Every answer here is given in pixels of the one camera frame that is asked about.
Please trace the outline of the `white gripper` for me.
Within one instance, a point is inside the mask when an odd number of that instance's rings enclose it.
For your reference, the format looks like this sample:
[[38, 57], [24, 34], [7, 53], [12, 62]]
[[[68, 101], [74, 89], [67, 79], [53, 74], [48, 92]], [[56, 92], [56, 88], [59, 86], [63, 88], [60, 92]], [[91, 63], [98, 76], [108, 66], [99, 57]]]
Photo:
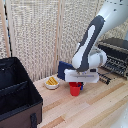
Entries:
[[[99, 75], [96, 69], [89, 69], [84, 72], [77, 72], [76, 70], [66, 69], [64, 71], [66, 82], [85, 82], [96, 83], [99, 80]], [[83, 90], [84, 84], [81, 83], [80, 90]]]

